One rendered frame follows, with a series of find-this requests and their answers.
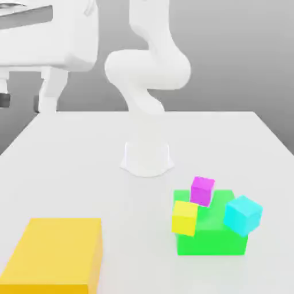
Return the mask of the large green box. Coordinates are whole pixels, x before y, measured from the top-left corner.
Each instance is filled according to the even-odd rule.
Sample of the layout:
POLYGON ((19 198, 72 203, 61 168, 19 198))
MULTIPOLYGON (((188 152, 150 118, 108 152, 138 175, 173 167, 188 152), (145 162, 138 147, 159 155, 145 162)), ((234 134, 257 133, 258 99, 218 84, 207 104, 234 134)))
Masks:
POLYGON ((242 237, 224 225, 227 202, 235 198, 232 190, 217 189, 208 207, 198 207, 193 237, 177 234, 176 247, 180 256, 245 254, 248 236, 242 237))

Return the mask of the large yellow box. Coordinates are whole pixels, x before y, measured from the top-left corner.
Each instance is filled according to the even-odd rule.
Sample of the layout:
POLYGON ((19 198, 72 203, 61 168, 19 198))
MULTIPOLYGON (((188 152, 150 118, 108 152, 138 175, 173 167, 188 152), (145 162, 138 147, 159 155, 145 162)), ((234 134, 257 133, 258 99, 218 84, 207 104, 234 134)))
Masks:
POLYGON ((33 218, 0 275, 0 294, 97 294, 99 218, 33 218))

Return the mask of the small cyan cube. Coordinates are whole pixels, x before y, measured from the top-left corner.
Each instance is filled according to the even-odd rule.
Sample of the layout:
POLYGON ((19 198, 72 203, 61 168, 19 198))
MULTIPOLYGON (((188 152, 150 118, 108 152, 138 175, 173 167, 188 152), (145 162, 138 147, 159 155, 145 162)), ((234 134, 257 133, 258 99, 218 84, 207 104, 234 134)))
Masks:
POLYGON ((260 204, 239 196, 226 204, 223 223, 241 237, 246 237, 260 225, 262 212, 260 204))

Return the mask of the small yellow cube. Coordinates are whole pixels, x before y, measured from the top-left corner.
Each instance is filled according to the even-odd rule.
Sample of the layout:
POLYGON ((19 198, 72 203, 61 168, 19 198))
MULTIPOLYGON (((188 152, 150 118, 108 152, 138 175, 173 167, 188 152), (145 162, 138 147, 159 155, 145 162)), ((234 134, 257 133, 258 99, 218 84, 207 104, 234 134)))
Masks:
POLYGON ((172 232, 193 237, 196 231, 198 205, 196 203, 175 201, 172 212, 172 232))

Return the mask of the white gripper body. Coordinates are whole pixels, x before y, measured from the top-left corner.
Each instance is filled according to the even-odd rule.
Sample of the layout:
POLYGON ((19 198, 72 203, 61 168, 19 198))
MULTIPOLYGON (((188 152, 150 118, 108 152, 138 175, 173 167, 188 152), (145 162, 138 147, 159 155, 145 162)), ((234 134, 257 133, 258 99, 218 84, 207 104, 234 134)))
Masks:
POLYGON ((88 71, 98 30, 96 0, 0 0, 0 68, 88 71))

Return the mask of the small magenta cube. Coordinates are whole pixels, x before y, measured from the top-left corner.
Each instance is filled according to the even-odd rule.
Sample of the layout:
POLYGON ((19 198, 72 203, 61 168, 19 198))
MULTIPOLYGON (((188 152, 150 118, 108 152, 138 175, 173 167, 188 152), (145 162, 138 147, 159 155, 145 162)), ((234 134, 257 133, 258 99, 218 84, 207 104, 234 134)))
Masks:
POLYGON ((200 206, 208 207, 212 200, 212 190, 215 180, 195 176, 190 189, 190 202, 200 206))

